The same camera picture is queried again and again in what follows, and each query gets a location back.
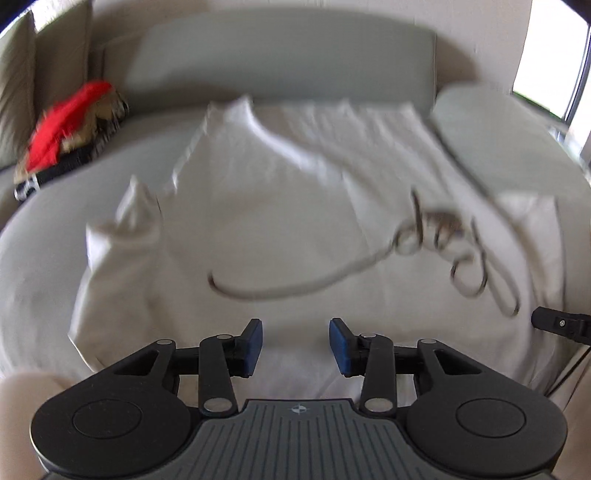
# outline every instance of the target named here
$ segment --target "gray cord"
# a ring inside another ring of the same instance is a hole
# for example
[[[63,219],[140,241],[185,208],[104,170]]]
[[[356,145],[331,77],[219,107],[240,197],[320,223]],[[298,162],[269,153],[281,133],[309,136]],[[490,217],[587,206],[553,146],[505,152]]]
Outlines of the gray cord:
[[[349,265],[343,267],[342,269],[334,272],[331,275],[327,275],[326,277],[320,278],[318,280],[301,283],[294,286],[268,288],[265,290],[241,290],[238,288],[232,288],[229,286],[221,285],[215,281],[213,272],[211,271],[207,274],[207,282],[209,283],[209,286],[213,291],[234,300],[261,301],[282,300],[291,297],[302,297],[317,293],[320,290],[324,290],[326,288],[331,287],[332,285],[335,285],[343,281],[351,275],[361,273],[367,270],[368,268],[373,267],[382,260],[387,259],[393,252],[396,252],[399,255],[413,255],[417,253],[421,248],[425,247],[426,249],[439,254],[439,256],[442,257],[444,260],[451,262],[452,268],[450,270],[450,279],[452,281],[452,284],[463,297],[469,299],[476,298],[480,296],[484,292],[486,286],[488,286],[501,313],[506,317],[514,317],[515,315],[517,315],[519,313],[521,303],[519,300],[518,288],[511,276],[504,270],[504,268],[502,268],[500,263],[497,262],[495,259],[490,258],[487,254],[482,242],[480,241],[480,236],[476,228],[476,222],[472,220],[472,222],[470,223],[470,231],[467,232],[465,229],[462,228],[461,221],[459,220],[459,217],[457,217],[455,214],[451,214],[449,212],[423,213],[423,211],[421,210],[421,204],[418,198],[417,191],[414,188],[411,189],[411,198],[413,201],[414,208],[414,221],[409,220],[404,222],[394,233],[394,237],[392,238],[391,242],[388,244],[386,248],[374,253],[370,257],[362,258],[360,260],[351,262]],[[445,222],[440,221],[436,227],[436,233],[433,239],[433,248],[430,248],[424,242],[423,221],[425,218],[427,220],[432,218],[445,219]],[[451,231],[449,231],[447,238],[442,242],[441,233],[444,229],[448,229]],[[478,250],[480,263],[482,266],[482,279],[480,281],[480,284],[476,288],[468,287],[457,277],[457,271],[460,265],[465,263],[473,263],[474,255],[468,252],[464,254],[459,254],[455,257],[449,257],[445,252],[445,249],[447,248],[449,243],[451,243],[455,235],[461,235],[462,238],[467,240],[473,247],[475,247]],[[405,241],[412,237],[415,238],[415,242],[413,242],[409,247],[405,243]],[[496,285],[490,278],[489,267],[493,268],[506,282],[515,300],[514,306],[509,306],[503,301]]]

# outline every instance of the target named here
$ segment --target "gray headboard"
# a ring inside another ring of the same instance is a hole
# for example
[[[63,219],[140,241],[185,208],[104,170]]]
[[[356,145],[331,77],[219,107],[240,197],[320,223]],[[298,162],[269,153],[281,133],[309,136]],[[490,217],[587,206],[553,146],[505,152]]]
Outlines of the gray headboard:
[[[194,15],[113,40],[91,56],[133,112],[226,101],[410,101],[435,95],[435,34],[385,17],[305,8]]]

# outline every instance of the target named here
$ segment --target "logo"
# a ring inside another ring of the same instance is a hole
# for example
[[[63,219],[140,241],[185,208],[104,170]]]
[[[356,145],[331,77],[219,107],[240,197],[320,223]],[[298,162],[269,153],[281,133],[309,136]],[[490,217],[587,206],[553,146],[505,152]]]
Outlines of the logo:
[[[298,403],[295,407],[291,408],[291,411],[293,413],[297,413],[298,415],[301,415],[302,413],[306,413],[308,411],[308,409],[303,406],[301,403]]]

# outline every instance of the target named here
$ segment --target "gray textured platform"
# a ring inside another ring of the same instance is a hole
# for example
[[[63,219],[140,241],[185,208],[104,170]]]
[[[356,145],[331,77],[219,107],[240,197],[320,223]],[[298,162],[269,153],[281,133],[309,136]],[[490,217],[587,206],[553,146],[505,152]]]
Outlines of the gray textured platform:
[[[50,475],[48,480],[62,477]],[[209,420],[187,449],[141,480],[455,480],[434,469],[388,420],[357,415],[346,400],[250,401]],[[532,480],[548,480],[536,475]]]

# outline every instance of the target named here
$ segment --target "cable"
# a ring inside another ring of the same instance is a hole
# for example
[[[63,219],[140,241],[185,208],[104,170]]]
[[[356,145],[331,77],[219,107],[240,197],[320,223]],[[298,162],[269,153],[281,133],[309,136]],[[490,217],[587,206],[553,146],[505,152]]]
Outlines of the cable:
[[[564,382],[566,382],[568,380],[568,378],[574,373],[574,371],[579,367],[579,365],[581,364],[581,362],[583,362],[583,360],[585,360],[585,357],[587,357],[587,355],[589,354],[589,352],[591,352],[591,346],[589,348],[587,348],[587,350],[585,350],[585,353],[583,355],[581,355],[581,358],[579,358],[572,367],[570,367],[569,371],[566,372],[566,374],[564,375],[563,378],[560,379],[560,381],[556,384],[556,386],[554,388],[552,388],[545,396],[546,397],[550,397],[552,394],[554,394],[560,387],[562,387],[562,385],[564,385]]]
[[[388,258],[393,252],[398,255],[414,255],[422,248],[437,253],[442,259],[451,262],[452,268],[450,270],[450,279],[456,290],[466,298],[475,298],[480,296],[486,286],[491,290],[491,294],[497,304],[501,313],[508,318],[514,317],[519,313],[521,301],[519,299],[519,290],[515,285],[513,278],[502,268],[500,263],[489,255],[484,245],[480,240],[476,222],[474,220],[470,223],[470,229],[465,229],[462,226],[461,218],[448,211],[439,210],[422,210],[421,202],[418,197],[416,189],[411,189],[411,199],[413,201],[414,217],[403,222],[399,227],[394,237],[390,240],[388,246],[382,250],[377,251],[373,255],[351,262],[344,268],[341,268],[334,273],[319,278],[314,281],[301,283],[293,286],[268,288],[266,290],[241,290],[230,286],[222,285],[216,282],[213,272],[208,272],[207,282],[209,287],[217,294],[228,297],[234,300],[242,301],[261,301],[261,300],[281,300],[290,297],[301,297],[311,295],[325,288],[331,287],[351,275],[361,273],[368,268],[373,267],[377,263]],[[426,244],[425,230],[423,222],[429,224],[434,222],[436,224],[435,237],[433,239],[433,246]],[[447,238],[444,242],[441,241],[440,235],[442,231],[447,231]],[[460,236],[468,241],[474,248],[478,250],[482,268],[482,279],[476,288],[469,288],[459,280],[456,273],[460,264],[472,263],[474,255],[471,252],[456,254],[455,257],[446,255],[445,249],[451,243],[454,236]],[[414,242],[408,244],[408,240],[414,238]],[[514,306],[507,305],[500,292],[494,285],[489,269],[495,270],[498,275],[506,282],[507,287],[515,300]]]

